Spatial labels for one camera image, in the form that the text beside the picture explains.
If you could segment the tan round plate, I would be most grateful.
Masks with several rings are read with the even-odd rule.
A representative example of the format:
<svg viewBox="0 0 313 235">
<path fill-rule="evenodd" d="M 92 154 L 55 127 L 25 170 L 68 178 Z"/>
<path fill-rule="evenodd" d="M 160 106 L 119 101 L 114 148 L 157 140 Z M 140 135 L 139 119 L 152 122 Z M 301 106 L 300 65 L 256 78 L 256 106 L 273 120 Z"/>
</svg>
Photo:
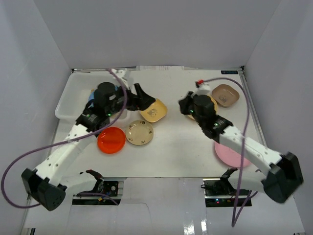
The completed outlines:
<svg viewBox="0 0 313 235">
<path fill-rule="evenodd" d="M 217 112 L 218 112 L 218 104 L 217 104 L 216 100 L 215 100 L 211 95 L 209 95 L 209 94 L 208 94 L 207 96 L 210 97 L 211 101 L 213 102 L 213 104 L 214 104 L 214 110 L 215 110 L 216 113 L 217 113 Z M 187 116 L 188 116 L 190 119 L 195 120 L 192 115 L 187 115 Z"/>
</svg>

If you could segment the yellow square panda dish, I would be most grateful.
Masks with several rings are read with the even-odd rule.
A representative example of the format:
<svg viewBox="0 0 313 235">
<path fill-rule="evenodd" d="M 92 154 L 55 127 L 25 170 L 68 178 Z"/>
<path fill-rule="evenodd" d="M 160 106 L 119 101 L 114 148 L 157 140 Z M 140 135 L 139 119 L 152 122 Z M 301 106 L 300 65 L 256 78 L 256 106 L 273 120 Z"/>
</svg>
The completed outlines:
<svg viewBox="0 0 313 235">
<path fill-rule="evenodd" d="M 140 111 L 141 116 L 150 123 L 155 123 L 166 116 L 167 106 L 158 98 L 147 109 Z"/>
</svg>

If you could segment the brown square dish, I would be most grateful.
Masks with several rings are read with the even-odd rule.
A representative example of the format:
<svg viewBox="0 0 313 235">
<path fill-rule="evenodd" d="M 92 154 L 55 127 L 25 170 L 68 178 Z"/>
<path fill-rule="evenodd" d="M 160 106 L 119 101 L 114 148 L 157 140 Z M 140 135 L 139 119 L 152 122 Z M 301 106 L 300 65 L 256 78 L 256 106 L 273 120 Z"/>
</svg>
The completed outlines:
<svg viewBox="0 0 313 235">
<path fill-rule="evenodd" d="M 213 89 L 211 94 L 216 102 L 224 108 L 231 107 L 240 98 L 239 93 L 227 84 L 220 84 Z"/>
</svg>

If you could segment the pink round plate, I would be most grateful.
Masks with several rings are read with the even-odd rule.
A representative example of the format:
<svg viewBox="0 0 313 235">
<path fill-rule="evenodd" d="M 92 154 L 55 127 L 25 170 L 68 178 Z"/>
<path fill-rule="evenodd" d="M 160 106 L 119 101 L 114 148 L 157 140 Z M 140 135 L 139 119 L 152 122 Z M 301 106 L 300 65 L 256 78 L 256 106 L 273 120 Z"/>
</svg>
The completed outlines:
<svg viewBox="0 0 313 235">
<path fill-rule="evenodd" d="M 226 165 L 239 168 L 241 165 L 241 155 L 219 143 L 214 143 L 217 157 Z"/>
</svg>

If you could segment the blue round plate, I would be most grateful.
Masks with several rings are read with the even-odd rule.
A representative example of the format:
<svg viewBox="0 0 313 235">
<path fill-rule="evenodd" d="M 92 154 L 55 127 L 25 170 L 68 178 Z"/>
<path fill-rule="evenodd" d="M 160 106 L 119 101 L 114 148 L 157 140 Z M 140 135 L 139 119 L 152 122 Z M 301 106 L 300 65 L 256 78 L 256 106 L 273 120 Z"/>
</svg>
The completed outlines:
<svg viewBox="0 0 313 235">
<path fill-rule="evenodd" d="M 93 101 L 94 101 L 94 90 L 91 92 L 89 98 L 88 98 L 88 103 L 87 107 L 93 107 Z"/>
</svg>

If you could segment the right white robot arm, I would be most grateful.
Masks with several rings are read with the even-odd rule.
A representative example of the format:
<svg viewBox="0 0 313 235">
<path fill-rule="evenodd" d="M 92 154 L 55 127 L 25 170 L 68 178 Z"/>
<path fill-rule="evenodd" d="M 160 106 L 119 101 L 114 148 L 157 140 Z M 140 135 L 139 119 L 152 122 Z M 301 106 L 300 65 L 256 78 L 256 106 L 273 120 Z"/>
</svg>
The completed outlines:
<svg viewBox="0 0 313 235">
<path fill-rule="evenodd" d="M 210 139 L 243 154 L 259 171 L 242 177 L 239 168 L 228 169 L 218 182 L 226 195 L 233 195 L 239 187 L 266 194 L 283 204 L 303 184 L 304 179 L 296 155 L 285 155 L 246 138 L 232 122 L 216 114 L 213 102 L 206 95 L 188 92 L 179 100 L 180 112 L 191 115 L 202 132 Z"/>
</svg>

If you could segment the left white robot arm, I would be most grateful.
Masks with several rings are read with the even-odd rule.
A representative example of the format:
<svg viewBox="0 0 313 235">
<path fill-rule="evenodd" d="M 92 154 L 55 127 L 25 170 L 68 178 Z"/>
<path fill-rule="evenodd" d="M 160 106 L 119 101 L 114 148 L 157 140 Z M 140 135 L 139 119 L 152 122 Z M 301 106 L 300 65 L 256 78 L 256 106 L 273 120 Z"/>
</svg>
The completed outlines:
<svg viewBox="0 0 313 235">
<path fill-rule="evenodd" d="M 22 181 L 26 192 L 48 211 L 55 210 L 65 199 L 68 186 L 61 179 L 66 170 L 98 137 L 102 128 L 112 125 L 110 118 L 124 109 L 146 110 L 155 102 L 156 99 L 146 94 L 138 83 L 134 87 L 135 94 L 129 88 L 110 82 L 99 84 L 64 139 L 65 144 L 57 146 L 34 170 L 23 171 Z"/>
</svg>

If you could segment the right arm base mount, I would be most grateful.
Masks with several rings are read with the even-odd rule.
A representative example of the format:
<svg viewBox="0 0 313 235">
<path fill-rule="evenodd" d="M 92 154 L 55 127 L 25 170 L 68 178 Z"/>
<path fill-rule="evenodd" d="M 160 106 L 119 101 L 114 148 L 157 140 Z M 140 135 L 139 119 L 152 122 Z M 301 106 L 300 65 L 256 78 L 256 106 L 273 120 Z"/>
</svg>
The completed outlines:
<svg viewBox="0 0 313 235">
<path fill-rule="evenodd" d="M 201 185 L 207 208 L 233 207 L 236 190 L 220 180 L 205 180 Z"/>
</svg>

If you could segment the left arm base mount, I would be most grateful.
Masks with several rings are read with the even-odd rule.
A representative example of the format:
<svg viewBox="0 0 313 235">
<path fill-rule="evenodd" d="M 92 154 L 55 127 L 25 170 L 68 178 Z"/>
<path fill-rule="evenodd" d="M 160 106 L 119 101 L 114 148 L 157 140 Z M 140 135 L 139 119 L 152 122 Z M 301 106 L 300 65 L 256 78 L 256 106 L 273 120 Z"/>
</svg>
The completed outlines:
<svg viewBox="0 0 313 235">
<path fill-rule="evenodd" d="M 118 181 L 103 181 L 92 191 L 84 191 L 74 195 L 72 204 L 81 206 L 118 206 L 121 196 Z"/>
</svg>

